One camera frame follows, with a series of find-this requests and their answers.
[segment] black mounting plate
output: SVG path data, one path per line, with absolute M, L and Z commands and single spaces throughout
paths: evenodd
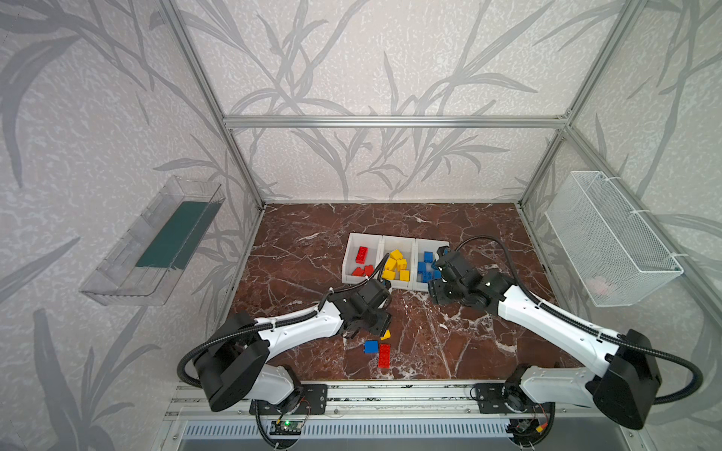
M 474 384 L 471 389 L 471 395 L 477 400 L 479 405 L 479 413 L 518 413 L 512 411 L 504 404 L 504 396 L 502 388 L 504 382 L 485 382 Z M 534 413 L 534 407 L 539 404 L 529 402 L 524 405 L 524 410 L 521 413 L 529 413 L 530 415 L 536 415 Z M 549 411 L 552 407 L 551 403 L 542 404 L 545 411 Z
M 329 392 L 329 387 L 326 384 L 302 384 L 303 385 L 303 397 L 308 401 L 303 401 L 293 411 L 286 413 L 286 415 L 323 415 L 326 413 L 326 395 Z M 251 403 L 251 415 L 256 415 L 256 409 L 253 408 L 255 404 Z M 269 404 L 266 401 L 259 400 L 258 408 L 261 411 L 261 415 L 280 415 L 276 409 L 276 406 Z

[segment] marble surface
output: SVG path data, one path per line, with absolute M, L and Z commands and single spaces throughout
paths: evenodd
M 311 306 L 340 274 L 350 232 L 447 240 L 496 235 L 512 251 L 523 281 L 553 301 L 552 290 L 529 236 L 511 203 L 484 204 L 295 204 L 270 205 L 256 236 L 231 314 L 272 316 Z M 466 257 L 480 269 L 508 272 L 501 249 L 482 241 Z M 566 353 L 519 325 L 460 305 L 439 307 L 422 292 L 394 290 L 391 368 L 378 368 L 377 354 L 364 354 L 374 339 L 361 331 L 312 341 L 274 357 L 290 364 L 301 380 L 505 379 L 519 363 L 553 367 L 578 364 Z

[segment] white divided tray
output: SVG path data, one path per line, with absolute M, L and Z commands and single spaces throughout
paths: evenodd
M 392 237 L 389 235 L 367 235 L 364 233 L 349 233 L 349 241 L 346 244 L 346 253 L 342 264 L 341 281 L 345 284 L 358 284 L 364 277 L 352 276 L 351 273 L 359 266 L 373 265 L 376 267 L 386 253 L 398 249 L 407 261 L 407 269 L 410 271 L 411 280 L 403 282 L 392 280 L 391 288 L 417 290 L 428 292 L 428 285 L 417 281 L 417 264 L 424 260 L 424 252 L 434 252 L 441 246 L 448 246 L 448 241 L 423 240 L 421 238 Z M 359 247 L 368 248 L 366 261 L 363 265 L 356 263 L 356 254 Z

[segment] side wall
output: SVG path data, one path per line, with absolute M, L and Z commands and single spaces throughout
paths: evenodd
M 722 2 L 649 1 L 574 126 L 718 288 L 722 274 Z M 590 170 L 568 140 L 524 211 L 570 308 L 595 323 L 634 328 L 657 349 L 704 371 L 694 396 L 653 409 L 657 449 L 716 450 L 722 441 L 722 332 L 677 279 L 630 307 L 589 300 L 544 212 L 569 172 Z M 663 393 L 686 370 L 661 363 Z
M 155 2 L 4 1 L 0 30 L 0 448 L 148 449 L 258 212 Z M 168 302 L 80 294 L 171 175 L 227 199 Z
M 562 115 L 623 1 L 177 3 L 225 115 Z M 269 201 L 514 201 L 552 134 L 235 132 Z

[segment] blue lego brick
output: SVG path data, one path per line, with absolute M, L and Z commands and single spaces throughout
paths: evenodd
M 376 354 L 378 352 L 378 341 L 367 341 L 363 344 L 364 354 Z

